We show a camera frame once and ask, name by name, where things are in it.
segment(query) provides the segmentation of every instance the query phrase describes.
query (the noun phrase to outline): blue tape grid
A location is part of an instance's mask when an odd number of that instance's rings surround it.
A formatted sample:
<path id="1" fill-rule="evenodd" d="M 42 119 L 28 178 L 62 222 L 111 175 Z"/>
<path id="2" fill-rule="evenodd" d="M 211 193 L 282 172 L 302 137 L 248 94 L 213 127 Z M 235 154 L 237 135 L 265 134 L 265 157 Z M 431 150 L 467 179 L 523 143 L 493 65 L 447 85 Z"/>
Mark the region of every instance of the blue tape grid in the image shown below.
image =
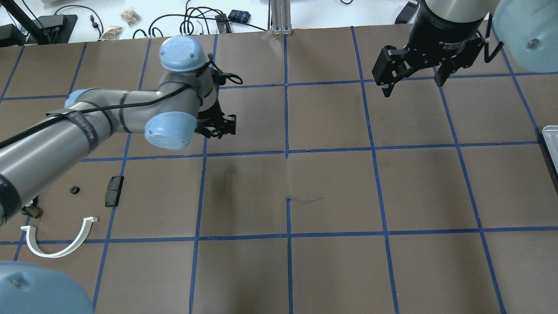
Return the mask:
<path id="1" fill-rule="evenodd" d="M 490 253 L 489 253 L 489 250 L 488 250 L 488 245 L 486 243 L 486 239 L 484 237 L 484 234 L 487 233 L 487 232 L 558 231 L 558 226 L 483 228 L 482 223 L 480 221 L 480 218 L 478 216 L 478 210 L 477 210 L 477 207 L 476 207 L 476 204 L 475 204 L 472 187 L 470 185 L 470 181 L 469 181 L 469 178 L 468 178 L 468 175 L 467 175 L 467 172 L 466 172 L 466 167 L 465 167 L 465 163 L 464 163 L 463 156 L 461 154 L 461 149 L 460 148 L 461 147 L 479 147 L 479 146 L 498 146 L 498 145 L 539 145 L 540 143 L 542 143 L 542 137 L 541 137 L 540 130 L 537 127 L 537 123 L 535 121 L 535 118 L 532 114 L 531 109 L 529 108 L 527 100 L 526 100 L 525 96 L 523 95 L 523 92 L 521 91 L 521 87 L 519 86 L 519 83 L 517 81 L 517 76 L 549 75 L 549 74 L 514 73 L 505 51 L 502 50 L 502 54 L 504 56 L 504 59 L 506 61 L 508 69 L 509 69 L 509 74 L 505 73 L 505 74 L 489 74 L 489 75 L 453 75 L 452 77 L 450 77 L 450 79 L 511 77 L 514 81 L 514 84 L 515 84 L 516 88 L 517 88 L 519 96 L 520 96 L 520 98 L 521 98 L 521 100 L 522 100 L 522 102 L 525 106 L 527 114 L 529 115 L 529 118 L 530 118 L 531 122 L 533 123 L 533 126 L 534 126 L 537 134 L 539 134 L 539 141 L 503 142 L 503 143 L 495 143 L 495 142 L 492 142 L 492 143 L 467 143 L 467 144 L 459 143 L 458 138 L 457 138 L 456 133 L 455 133 L 453 123 L 451 121 L 451 115 L 450 115 L 450 112 L 449 112 L 449 109 L 448 109 L 448 106 L 447 106 L 447 103 L 446 103 L 446 100 L 445 100 L 443 89 L 440 88 L 440 96 L 442 98 L 442 102 L 444 103 L 444 107 L 446 109 L 446 114 L 448 116 L 448 120 L 449 120 L 450 127 L 451 127 L 451 130 L 452 130 L 452 135 L 454 137 L 454 143 L 453 144 L 406 145 L 406 146 L 381 146 L 381 147 L 377 147 L 377 146 L 374 146 L 372 129 L 371 129 L 371 122 L 370 122 L 370 118 L 369 118 L 369 114 L 368 114 L 368 108 L 367 108 L 368 104 L 367 104 L 366 92 L 365 92 L 365 88 L 364 88 L 365 83 L 371 83 L 371 82 L 374 82 L 374 80 L 373 79 L 364 79 L 364 77 L 363 77 L 363 69 L 362 69 L 362 64 L 361 64 L 361 61 L 360 61 L 360 54 L 359 54 L 359 50 L 358 50 L 357 39 L 356 39 L 356 35 L 355 35 L 353 27 L 351 27 L 351 32 L 352 32 L 352 37 L 353 37 L 353 43 L 354 43 L 354 46 L 355 46 L 355 54 L 356 54 L 356 58 L 357 58 L 358 68 L 359 68 L 360 80 L 289 83 L 288 82 L 288 60 L 287 60 L 287 37 L 285 36 L 284 37 L 284 45 L 283 45 L 283 48 L 284 48 L 284 63 L 285 63 L 285 82 L 284 82 L 284 84 L 242 85 L 242 86 L 221 87 L 221 89 L 233 89 L 233 88 L 271 88 L 271 87 L 283 86 L 283 88 L 285 90 L 285 150 L 284 151 L 251 151 L 251 152 L 243 152 L 243 153 L 208 154 L 207 153 L 207 140 L 205 140 L 204 141 L 203 154 L 201 154 L 201 155 L 196 154 L 196 155 L 128 157 L 127 154 L 128 154 L 128 149 L 129 149 L 129 143 L 130 143 L 130 135 L 128 135 L 128 139 L 127 139 L 127 142 L 126 142 L 126 148 L 124 150 L 123 157 L 121 157 L 121 158 L 89 158 L 89 159 L 84 159 L 83 160 L 83 162 L 121 161 L 122 162 L 121 175 L 123 175 L 125 167 L 126 167 L 126 161 L 127 160 L 203 158 L 203 167 L 202 167 L 201 182 L 200 182 L 199 205 L 198 205 L 198 216 L 197 216 L 197 221 L 196 221 L 196 235 L 194 237 L 163 237 L 163 238 L 146 238 L 146 239 L 111 239 L 110 238 L 110 233 L 112 231 L 112 224 L 114 222 L 114 215 L 116 213 L 116 208 L 113 207 L 112 212 L 111 212 L 111 216 L 110 216 L 107 235 L 106 235 L 105 239 L 88 239 L 88 240 L 85 241 L 85 243 L 99 243 L 99 244 L 103 243 L 104 244 L 102 260 L 101 260 L 101 264 L 100 264 L 100 267 L 99 267 L 99 273 L 98 273 L 98 277 L 97 277 L 97 284 L 95 286 L 95 293 L 94 293 L 94 299 L 93 299 L 94 306 L 97 303 L 100 283 L 101 283 L 101 280 L 102 280 L 102 274 L 103 274 L 103 269 L 104 269 L 104 262 L 105 262 L 105 259 L 106 259 L 108 245 L 110 243 L 194 241 L 194 257 L 193 257 L 193 267 L 192 267 L 192 277 L 191 277 L 191 287 L 190 287 L 190 313 L 192 313 L 194 288 L 195 288 L 195 273 L 196 273 L 199 241 L 234 241 L 234 240 L 250 240 L 250 239 L 287 238 L 289 313 L 293 314 L 294 305 L 293 305 L 293 296 L 292 296 L 292 293 L 293 293 L 293 290 L 292 290 L 293 289 L 293 286 L 292 286 L 293 278 L 292 278 L 292 249 L 291 249 L 291 239 L 292 238 L 297 238 L 297 237 L 334 237 L 334 236 L 384 236 L 384 238 L 386 239 L 386 257 L 387 257 L 387 261 L 388 261 L 389 278 L 390 278 L 391 288 L 392 288 L 394 312 L 397 314 L 397 313 L 399 313 L 399 309 L 398 309 L 398 302 L 397 302 L 395 279 L 394 279 L 394 275 L 393 275 L 393 266 L 392 266 L 392 261 L 391 261 L 391 250 L 389 248 L 389 236 L 390 235 L 428 235 L 428 234 L 479 233 L 481 235 L 481 239 L 482 239 L 482 242 L 483 242 L 483 248 L 484 248 L 484 251 L 485 251 L 485 254 L 486 254 L 487 263 L 489 265 L 490 275 L 492 277 L 492 281 L 493 281 L 493 284 L 494 284 L 494 289 L 495 289 L 496 294 L 497 294 L 498 304 L 500 306 L 500 311 L 501 311 L 501 313 L 506 313 L 506 310 L 505 310 L 505 307 L 504 307 L 504 304 L 503 304 L 503 301 L 502 301 L 502 297 L 501 297 L 501 294 L 500 294 L 500 291 L 499 291 L 499 288 L 498 288 L 498 283 L 497 283 L 497 280 L 496 280 L 496 276 L 495 276 L 494 269 L 493 269 L 493 266 L 492 266 L 492 262 L 491 262 L 491 259 L 490 259 Z M 213 48 L 213 55 L 214 56 L 216 56 L 217 41 L 218 41 L 218 36 L 215 36 L 214 48 Z M 145 59 L 144 59 L 142 74 L 141 74 L 141 78 L 140 78 L 139 85 L 138 85 L 138 89 L 140 89 L 140 90 L 141 90 L 141 86 L 142 86 L 142 82 L 143 82 L 143 77 L 144 77 L 144 74 L 145 74 L 145 69 L 146 69 L 146 65 L 147 65 L 150 46 L 151 46 L 151 40 L 149 40 L 148 44 L 147 44 L 146 56 L 145 56 Z M 78 62 L 78 66 L 77 66 L 75 75 L 73 77 L 73 81 L 71 83 L 69 93 L 72 92 L 73 89 L 74 89 L 74 85 L 75 85 L 75 82 L 76 82 L 78 74 L 79 74 L 79 69 L 81 67 L 86 48 L 87 48 L 87 43 L 84 44 L 83 50 L 81 52 L 80 60 Z M 5 97 L 6 92 L 8 90 L 8 87 L 9 87 L 9 84 L 10 84 L 10 82 L 11 82 L 13 76 L 14 76 L 14 73 L 17 69 L 17 66 L 18 66 L 18 64 L 19 64 L 19 62 L 22 58 L 24 50 L 25 50 L 25 48 L 23 47 L 20 51 L 20 54 L 19 54 L 19 56 L 16 60 L 16 63 L 14 65 L 12 71 L 11 71 L 10 76 L 9 76 L 8 82 L 7 82 L 5 88 L 4 88 L 4 90 L 3 90 L 3 92 L 0 96 L 0 102 L 2 102 L 4 100 L 11 101 L 11 100 L 24 100 L 24 99 L 66 98 L 67 95 L 45 95 L 45 96 L 34 96 L 34 97 Z M 432 79 L 432 78 L 431 77 L 417 77 L 417 78 L 407 78 L 405 80 L 428 80 L 428 79 Z M 328 85 L 328 84 L 353 84 L 353 83 L 360 83 L 361 84 L 361 90 L 362 90 L 362 96 L 363 96 L 363 102 L 364 102 L 364 110 L 365 110 L 365 117 L 366 117 L 366 122 L 367 122 L 367 130 L 368 130 L 368 135 L 369 135 L 371 146 L 370 147 L 364 147 L 364 148 L 290 150 L 289 145 L 288 145 L 288 87 L 289 86 L 303 86 L 303 85 Z M 473 204 L 473 211 L 474 211 L 475 216 L 477 218 L 477 225 L 478 225 L 477 229 L 400 230 L 400 231 L 390 231 L 388 229 L 387 222 L 386 222 L 386 215 L 385 215 L 384 206 L 383 206 L 380 176 L 379 176 L 378 166 L 377 166 L 377 163 L 376 163 L 376 151 L 377 150 L 387 150 L 387 149 L 429 149 L 429 148 L 456 148 L 456 150 L 458 152 L 459 159 L 460 159 L 461 167 L 462 167 L 462 170 L 463 170 L 463 173 L 464 173 L 464 176 L 465 176 L 465 181 L 466 181 L 466 184 L 467 184 L 467 187 L 468 187 L 468 190 L 469 190 L 470 199 L 471 199 L 471 202 Z M 201 208 L 202 208 L 202 202 L 203 202 L 203 189 L 204 189 L 205 168 L 206 168 L 207 157 L 285 154 L 286 157 L 288 158 L 289 154 L 323 153 L 323 152 L 334 152 L 334 151 L 371 151 L 372 152 L 374 174 L 376 175 L 376 186 L 377 186 L 377 189 L 378 189 L 378 196 L 379 196 L 379 202 L 380 202 L 380 208 L 381 208 L 381 214 L 382 214 L 382 227 L 383 227 L 382 231 L 322 232 L 322 233 L 293 234 L 291 232 L 290 198 L 287 198 L 287 200 L 286 200 L 287 233 L 285 233 L 285 234 L 262 234 L 262 235 L 243 235 L 243 236 L 200 236 L 199 233 L 200 233 L 200 221 L 201 221 Z M 27 221 L 26 221 L 26 225 L 28 225 L 29 222 L 30 222 L 30 218 L 28 217 Z M 72 240 L 47 240 L 47 241 L 38 241 L 37 243 L 38 244 L 69 244 L 71 242 L 72 242 Z M 0 241 L 0 245 L 17 245 L 16 253 L 15 253 L 15 256 L 14 256 L 14 259 L 13 259 L 14 261 L 16 261 L 18 256 L 19 256 L 19 253 L 21 251 L 21 246 L 25 245 L 25 233 L 22 232 L 19 241 Z"/>

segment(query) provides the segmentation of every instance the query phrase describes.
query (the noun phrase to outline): metal post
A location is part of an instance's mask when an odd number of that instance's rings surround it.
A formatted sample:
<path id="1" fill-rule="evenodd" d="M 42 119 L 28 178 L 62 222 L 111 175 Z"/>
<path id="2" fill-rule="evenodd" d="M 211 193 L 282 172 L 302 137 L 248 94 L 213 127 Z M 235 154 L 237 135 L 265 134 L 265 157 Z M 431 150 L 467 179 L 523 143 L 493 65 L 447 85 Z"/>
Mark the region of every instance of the metal post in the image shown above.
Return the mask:
<path id="1" fill-rule="evenodd" d="M 272 32 L 274 35 L 290 35 L 291 27 L 291 0 L 270 0 Z"/>
<path id="2" fill-rule="evenodd" d="M 46 45 L 49 43 L 49 39 L 46 37 L 45 32 L 38 28 L 13 0 L 0 0 L 0 4 L 6 8 L 6 11 L 8 11 L 13 18 L 21 23 L 21 26 L 33 36 L 37 44 Z"/>

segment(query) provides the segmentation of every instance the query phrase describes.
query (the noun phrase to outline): black metal base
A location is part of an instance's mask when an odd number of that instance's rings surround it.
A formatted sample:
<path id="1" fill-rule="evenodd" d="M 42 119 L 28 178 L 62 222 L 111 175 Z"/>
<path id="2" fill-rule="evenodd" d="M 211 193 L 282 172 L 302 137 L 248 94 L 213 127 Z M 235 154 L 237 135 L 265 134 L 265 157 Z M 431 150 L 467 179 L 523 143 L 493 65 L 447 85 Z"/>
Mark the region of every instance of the black metal base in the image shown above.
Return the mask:
<path id="1" fill-rule="evenodd" d="M 78 21 L 78 16 L 77 15 L 64 15 L 64 26 L 60 27 L 60 31 L 58 32 L 58 35 L 56 36 L 56 38 L 51 38 L 51 40 L 54 40 L 52 43 L 53 44 L 65 44 L 70 40 L 70 36 L 71 33 L 74 31 L 74 27 L 75 24 Z M 47 30 L 47 34 L 53 29 L 52 27 L 46 27 Z M 35 40 L 35 38 L 33 38 L 33 36 L 29 36 L 29 38 L 27 39 L 27 43 L 28 44 L 36 44 L 37 41 Z"/>

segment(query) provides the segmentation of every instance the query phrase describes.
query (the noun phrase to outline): black band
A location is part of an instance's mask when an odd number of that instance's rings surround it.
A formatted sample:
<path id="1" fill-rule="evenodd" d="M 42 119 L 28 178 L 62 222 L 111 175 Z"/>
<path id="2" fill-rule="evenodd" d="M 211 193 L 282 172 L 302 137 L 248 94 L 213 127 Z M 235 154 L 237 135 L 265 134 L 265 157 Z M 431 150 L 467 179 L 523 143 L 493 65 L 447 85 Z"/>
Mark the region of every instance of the black band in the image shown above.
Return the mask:
<path id="1" fill-rule="evenodd" d="M 20 194 L 13 184 L 0 174 L 0 227 L 6 224 L 8 219 L 15 215 L 22 207 Z"/>
<path id="2" fill-rule="evenodd" d="M 124 95 L 122 95 L 122 98 L 120 98 L 120 105 L 124 104 L 124 101 L 126 100 L 128 94 L 130 94 L 130 91 L 124 92 Z M 122 108 L 118 110 L 118 117 L 120 118 L 120 125 L 122 126 L 122 128 L 128 133 L 132 133 L 132 131 L 130 131 L 130 129 L 128 129 L 128 127 L 126 126 L 126 122 L 124 122 L 124 112 L 122 111 Z"/>
<path id="3" fill-rule="evenodd" d="M 79 111 L 71 111 L 63 115 L 73 124 L 77 125 L 83 134 L 85 134 L 87 142 L 89 143 L 89 154 L 91 154 L 91 152 L 99 145 L 99 136 L 95 131 L 95 127 L 93 127 L 93 125 L 85 118 L 83 113 Z"/>
<path id="4" fill-rule="evenodd" d="M 88 104 L 90 104 L 91 106 L 93 106 L 93 107 L 95 107 L 95 108 L 101 108 L 101 106 L 99 106 L 98 104 L 96 104 L 96 103 L 94 103 L 94 102 L 91 102 L 91 101 L 79 101 L 79 102 L 88 103 Z M 105 117 L 106 117 L 107 120 L 108 120 L 108 124 L 109 124 L 109 126 L 110 126 L 110 134 L 112 135 L 112 134 L 113 134 L 113 130 L 114 130 L 114 127 L 112 126 L 112 120 L 111 120 L 110 117 L 108 116 L 108 113 L 107 113 L 106 110 L 101 110 L 101 112 L 105 115 Z"/>

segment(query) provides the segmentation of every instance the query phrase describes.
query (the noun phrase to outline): black pole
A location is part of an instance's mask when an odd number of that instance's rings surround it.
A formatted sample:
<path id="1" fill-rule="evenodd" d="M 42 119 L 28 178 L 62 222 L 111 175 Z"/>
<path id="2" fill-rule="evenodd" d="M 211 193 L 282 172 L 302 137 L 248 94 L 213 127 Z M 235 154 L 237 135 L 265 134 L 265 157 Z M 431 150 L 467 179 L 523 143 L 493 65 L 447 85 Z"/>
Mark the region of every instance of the black pole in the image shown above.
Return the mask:
<path id="1" fill-rule="evenodd" d="M 37 41 L 39 45 L 46 45 L 49 43 L 48 38 L 42 29 L 37 27 L 33 21 L 25 14 L 23 10 L 13 0 L 0 0 L 0 4 L 6 8 L 19 23 L 23 26 L 31 36 Z"/>

